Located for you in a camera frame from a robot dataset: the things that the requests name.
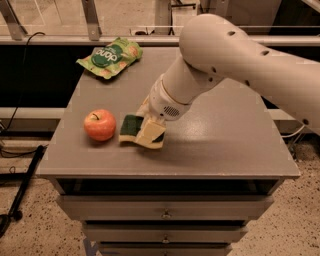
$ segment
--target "drawer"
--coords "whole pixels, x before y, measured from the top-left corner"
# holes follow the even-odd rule
[[[225,256],[232,250],[230,245],[143,245],[99,244],[103,256]]]
[[[214,226],[210,222],[133,222],[84,225],[91,241],[125,243],[235,243],[246,233],[246,227]]]
[[[252,220],[273,203],[271,196],[126,197],[60,196],[75,220]]]

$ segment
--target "cabinet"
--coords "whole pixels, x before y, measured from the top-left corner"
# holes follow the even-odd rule
[[[167,123],[162,149],[118,142],[125,115],[178,54],[144,48],[142,59],[111,81],[85,71],[37,170],[103,255],[227,255],[282,182],[299,177],[263,101],[229,79]],[[97,108],[117,120],[105,143],[82,129]]]

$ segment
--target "apple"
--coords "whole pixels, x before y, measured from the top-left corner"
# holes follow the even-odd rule
[[[90,138],[106,141],[112,138],[116,130],[116,119],[108,110],[97,109],[85,117],[83,126]]]

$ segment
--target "snack bag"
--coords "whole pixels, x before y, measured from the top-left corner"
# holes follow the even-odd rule
[[[118,37],[92,55],[78,59],[77,63],[97,76],[110,79],[141,56],[142,49],[137,43]]]

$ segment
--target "speckled floor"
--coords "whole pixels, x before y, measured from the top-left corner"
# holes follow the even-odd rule
[[[259,220],[249,222],[249,232],[233,244],[229,256],[320,255],[320,138],[303,140],[296,153],[301,177],[287,180],[274,193],[275,203]],[[12,160],[0,160],[1,172],[8,171]],[[14,161],[25,168],[30,158]],[[0,214],[8,212],[18,185],[0,187]],[[20,207],[23,218],[0,239],[1,256],[94,255],[93,249],[85,249],[81,224],[58,207],[57,196],[47,180],[32,180]]]

